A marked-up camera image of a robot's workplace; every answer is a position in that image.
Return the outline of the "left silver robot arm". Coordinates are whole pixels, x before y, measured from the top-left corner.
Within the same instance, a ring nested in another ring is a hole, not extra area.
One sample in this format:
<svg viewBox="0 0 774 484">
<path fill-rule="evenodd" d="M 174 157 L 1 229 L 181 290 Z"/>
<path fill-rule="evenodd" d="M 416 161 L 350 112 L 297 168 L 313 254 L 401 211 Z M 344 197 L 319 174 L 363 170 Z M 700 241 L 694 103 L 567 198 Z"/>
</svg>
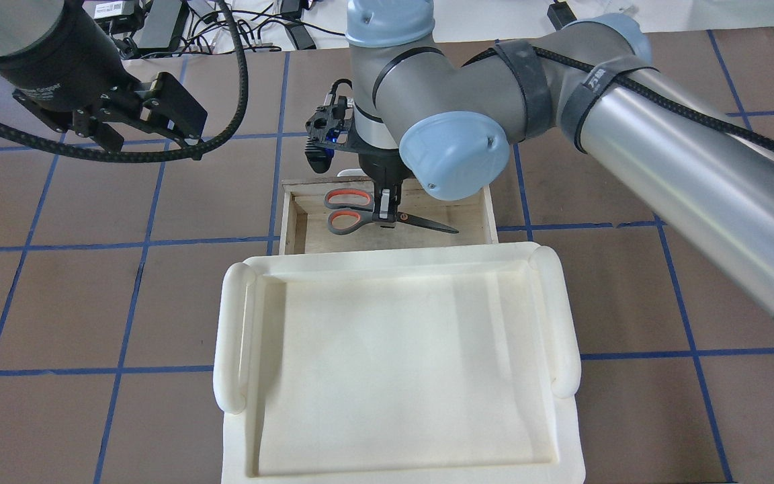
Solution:
<svg viewBox="0 0 774 484">
<path fill-rule="evenodd" d="M 170 73 L 142 82 L 80 1 L 0 1 L 0 76 L 52 130 L 120 151 L 125 124 L 190 147 L 207 113 Z"/>
</svg>

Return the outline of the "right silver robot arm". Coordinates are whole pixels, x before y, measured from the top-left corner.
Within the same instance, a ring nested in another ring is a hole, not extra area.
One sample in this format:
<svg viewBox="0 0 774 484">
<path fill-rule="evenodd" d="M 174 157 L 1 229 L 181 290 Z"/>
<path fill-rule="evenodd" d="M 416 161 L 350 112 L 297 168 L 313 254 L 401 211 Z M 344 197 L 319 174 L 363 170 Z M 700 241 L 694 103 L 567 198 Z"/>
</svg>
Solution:
<svg viewBox="0 0 774 484">
<path fill-rule="evenodd" d="M 506 40 L 455 67 L 432 1 L 350 1 L 354 119 L 430 196 L 473 195 L 514 144 L 558 128 L 774 318 L 774 140 L 722 120 L 652 64 L 621 13 Z"/>
</svg>

